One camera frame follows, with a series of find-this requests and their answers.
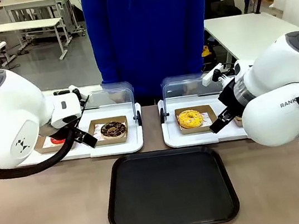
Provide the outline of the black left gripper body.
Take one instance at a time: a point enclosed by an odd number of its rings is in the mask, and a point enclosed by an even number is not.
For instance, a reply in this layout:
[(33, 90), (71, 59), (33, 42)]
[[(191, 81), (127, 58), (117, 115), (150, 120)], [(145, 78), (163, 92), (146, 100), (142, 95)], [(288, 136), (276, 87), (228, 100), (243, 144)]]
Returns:
[(76, 139), (82, 139), (85, 132), (79, 128), (79, 122), (69, 123), (59, 129), (55, 134), (50, 135), (50, 138), (55, 140), (68, 140), (74, 142)]

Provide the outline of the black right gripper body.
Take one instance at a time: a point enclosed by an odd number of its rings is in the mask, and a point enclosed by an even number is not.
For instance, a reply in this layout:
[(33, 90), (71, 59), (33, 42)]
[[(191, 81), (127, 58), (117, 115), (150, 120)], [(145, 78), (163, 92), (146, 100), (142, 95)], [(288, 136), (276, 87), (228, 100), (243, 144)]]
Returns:
[(219, 94), (218, 100), (226, 106), (226, 108), (221, 113), (223, 118), (231, 117), (242, 117), (243, 109), (242, 104), (238, 101), (234, 94), (235, 79), (231, 81), (224, 87), (222, 92)]

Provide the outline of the person's right hand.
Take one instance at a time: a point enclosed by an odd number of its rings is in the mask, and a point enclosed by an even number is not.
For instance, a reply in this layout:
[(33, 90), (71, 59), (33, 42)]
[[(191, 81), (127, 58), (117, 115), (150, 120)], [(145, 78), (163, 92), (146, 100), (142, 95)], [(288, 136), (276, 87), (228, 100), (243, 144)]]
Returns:
[(124, 90), (111, 91), (108, 93), (108, 96), (116, 104), (121, 104), (126, 102)]

